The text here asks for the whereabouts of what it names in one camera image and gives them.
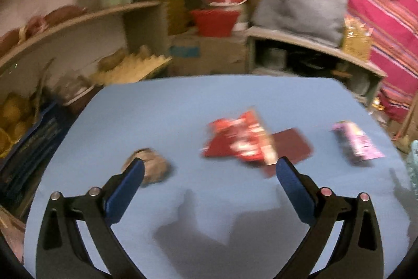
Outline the pink snack wrapper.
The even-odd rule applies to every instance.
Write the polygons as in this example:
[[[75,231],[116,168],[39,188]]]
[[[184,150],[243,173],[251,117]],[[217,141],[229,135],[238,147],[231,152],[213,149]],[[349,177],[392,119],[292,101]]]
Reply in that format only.
[[[349,120],[336,122],[332,126],[332,131],[343,154],[353,164],[385,157],[355,122]]]

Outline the red snack wrapper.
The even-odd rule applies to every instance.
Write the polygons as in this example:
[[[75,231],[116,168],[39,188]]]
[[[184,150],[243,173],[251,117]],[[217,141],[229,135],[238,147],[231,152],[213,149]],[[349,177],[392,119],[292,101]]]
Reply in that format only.
[[[274,139],[255,109],[237,118],[220,118],[208,124],[210,139],[202,149],[206,158],[235,157],[266,166],[278,161]]]

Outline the dark blue plastic crate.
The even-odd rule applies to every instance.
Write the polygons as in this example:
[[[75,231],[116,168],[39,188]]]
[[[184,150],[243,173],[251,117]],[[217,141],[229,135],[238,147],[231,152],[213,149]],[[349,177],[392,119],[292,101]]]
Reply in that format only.
[[[73,122],[68,108],[52,102],[1,161],[1,206],[14,217],[28,219],[43,173]]]

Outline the light blue laundry basket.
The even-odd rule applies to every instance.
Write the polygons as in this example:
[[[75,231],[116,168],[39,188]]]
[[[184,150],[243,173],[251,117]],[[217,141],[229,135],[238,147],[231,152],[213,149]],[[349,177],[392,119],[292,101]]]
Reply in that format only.
[[[410,146],[410,152],[407,155],[405,161],[409,180],[412,185],[412,189],[417,195],[418,190],[418,141],[414,140]]]

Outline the brown crumpled paper ball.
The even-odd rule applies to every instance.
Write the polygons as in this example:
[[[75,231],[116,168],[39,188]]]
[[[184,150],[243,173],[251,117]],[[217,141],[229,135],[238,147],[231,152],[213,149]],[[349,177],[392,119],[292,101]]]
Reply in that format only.
[[[134,151],[123,164],[121,171],[123,172],[134,159],[141,159],[144,163],[142,187],[161,183],[171,176],[173,170],[171,164],[163,156],[150,148]]]

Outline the dark red square wrapper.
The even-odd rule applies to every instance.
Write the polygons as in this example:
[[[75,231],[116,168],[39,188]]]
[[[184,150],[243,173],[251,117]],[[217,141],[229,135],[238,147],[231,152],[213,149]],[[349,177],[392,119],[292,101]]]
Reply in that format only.
[[[296,128],[265,134],[260,139],[263,164],[262,171],[267,178],[276,175],[276,163],[281,157],[287,157],[295,165],[313,153],[313,147]]]

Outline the blue table cloth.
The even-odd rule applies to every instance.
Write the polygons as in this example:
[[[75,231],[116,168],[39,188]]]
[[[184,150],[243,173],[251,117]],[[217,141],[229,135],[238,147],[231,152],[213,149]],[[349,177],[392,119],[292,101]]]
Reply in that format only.
[[[332,79],[201,76],[101,90],[49,163],[26,224],[24,264],[36,270],[45,207],[56,190],[103,185],[141,148],[173,164],[166,181],[140,188],[113,231],[148,278],[273,278],[307,232],[276,178],[237,159],[206,159],[208,124],[254,108],[270,132],[299,129],[313,147],[298,164],[337,195],[370,195],[385,273],[417,237],[417,201],[404,161],[367,110]],[[353,164],[332,131],[355,122],[385,155]]]

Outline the yellow egg carton tray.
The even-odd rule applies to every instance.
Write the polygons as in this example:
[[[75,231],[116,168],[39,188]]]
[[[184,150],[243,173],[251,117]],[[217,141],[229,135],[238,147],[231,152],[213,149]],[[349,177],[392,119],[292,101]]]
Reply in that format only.
[[[166,69],[171,61],[172,57],[163,55],[151,55],[146,59],[140,59],[138,56],[130,54],[112,70],[96,71],[90,76],[90,79],[99,86],[137,83],[156,76]]]

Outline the yellow utensil holder basket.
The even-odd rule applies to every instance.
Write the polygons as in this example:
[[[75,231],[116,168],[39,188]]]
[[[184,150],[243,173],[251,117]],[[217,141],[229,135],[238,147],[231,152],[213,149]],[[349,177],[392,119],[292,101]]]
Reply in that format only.
[[[368,62],[373,46],[374,28],[363,23],[359,18],[346,16],[344,18],[344,36],[341,49],[344,53]]]

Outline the low wooden shelf unit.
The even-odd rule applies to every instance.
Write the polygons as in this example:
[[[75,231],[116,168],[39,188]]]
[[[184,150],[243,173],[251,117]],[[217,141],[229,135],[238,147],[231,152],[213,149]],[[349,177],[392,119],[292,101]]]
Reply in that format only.
[[[251,74],[334,79],[366,108],[372,106],[387,77],[370,61],[298,35],[257,26],[246,34]]]

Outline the cardboard box under basin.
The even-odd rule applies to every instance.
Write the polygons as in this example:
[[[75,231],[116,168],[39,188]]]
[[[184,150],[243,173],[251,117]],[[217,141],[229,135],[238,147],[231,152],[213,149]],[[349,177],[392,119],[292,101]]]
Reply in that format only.
[[[247,38],[174,35],[170,37],[171,76],[247,73]]]

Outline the tall wooden shelf unit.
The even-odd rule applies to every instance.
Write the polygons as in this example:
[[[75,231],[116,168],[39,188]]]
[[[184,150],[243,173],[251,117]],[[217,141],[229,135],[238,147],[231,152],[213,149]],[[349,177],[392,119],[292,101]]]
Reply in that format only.
[[[1,0],[1,32],[46,15],[74,0]],[[90,74],[99,59],[121,47],[147,46],[166,54],[168,32],[164,0],[133,0],[66,20],[13,47],[1,57],[1,96],[35,91],[42,74],[55,83],[68,71]]]

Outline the grey fabric cover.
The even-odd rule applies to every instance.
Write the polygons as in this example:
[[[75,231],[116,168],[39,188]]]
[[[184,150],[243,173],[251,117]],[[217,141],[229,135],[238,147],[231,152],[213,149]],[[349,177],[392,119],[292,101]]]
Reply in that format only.
[[[339,47],[347,6],[348,0],[260,0],[252,23]]]

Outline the red plastic basin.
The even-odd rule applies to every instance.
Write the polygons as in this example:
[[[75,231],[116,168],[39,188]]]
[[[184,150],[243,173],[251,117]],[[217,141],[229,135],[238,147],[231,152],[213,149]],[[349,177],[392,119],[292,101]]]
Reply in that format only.
[[[230,37],[239,11],[224,11],[220,9],[202,9],[190,12],[198,34],[203,37]]]

